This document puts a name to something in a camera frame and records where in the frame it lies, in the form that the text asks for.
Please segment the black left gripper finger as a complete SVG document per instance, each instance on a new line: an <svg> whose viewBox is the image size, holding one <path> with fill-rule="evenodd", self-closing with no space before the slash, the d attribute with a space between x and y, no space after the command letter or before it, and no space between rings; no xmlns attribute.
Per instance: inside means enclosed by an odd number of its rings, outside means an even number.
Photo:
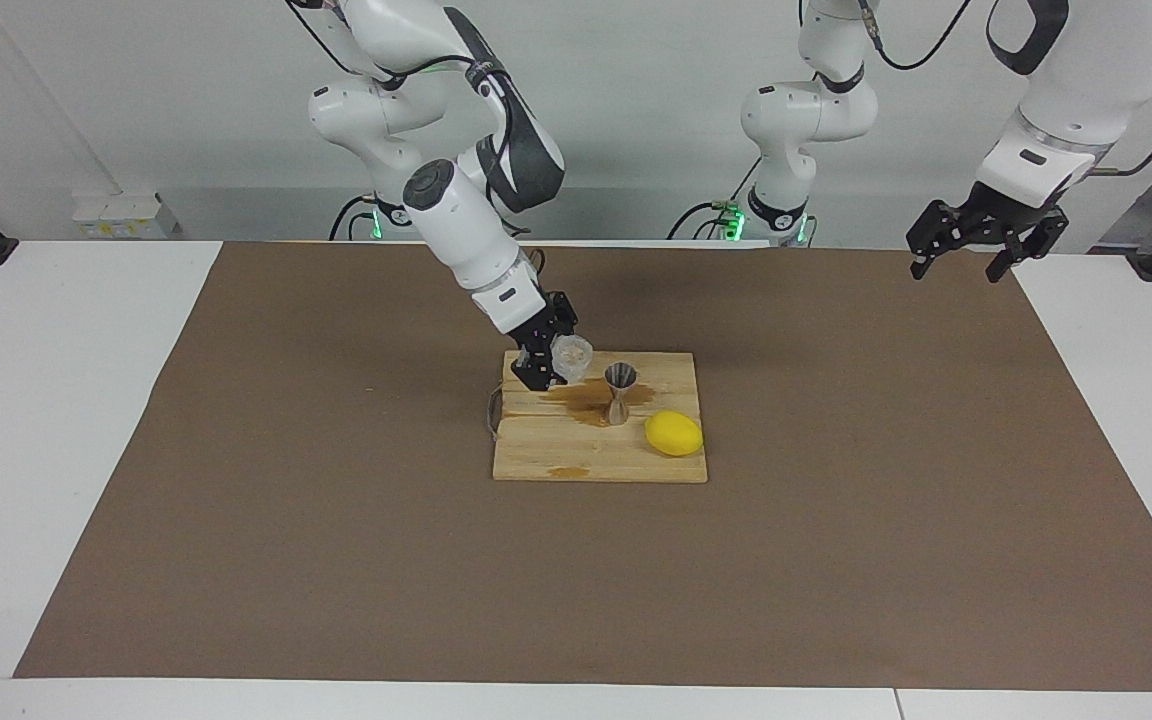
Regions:
<svg viewBox="0 0 1152 720"><path fill-rule="evenodd" d="M914 260L910 273L914 281L922 281L937 258L958 249L957 209L945 200L931 200L915 219L905 242Z"/></svg>
<svg viewBox="0 0 1152 720"><path fill-rule="evenodd" d="M1056 245L1069 219L1062 209L1051 209L1032 228L1020 232L1018 228L1009 223L1002 223L998 234L1002 240L1002 249L996 251L987 268L986 278L990 283L1001 282L1011 268L1026 260L1038 260L1046 258L1052 247Z"/></svg>

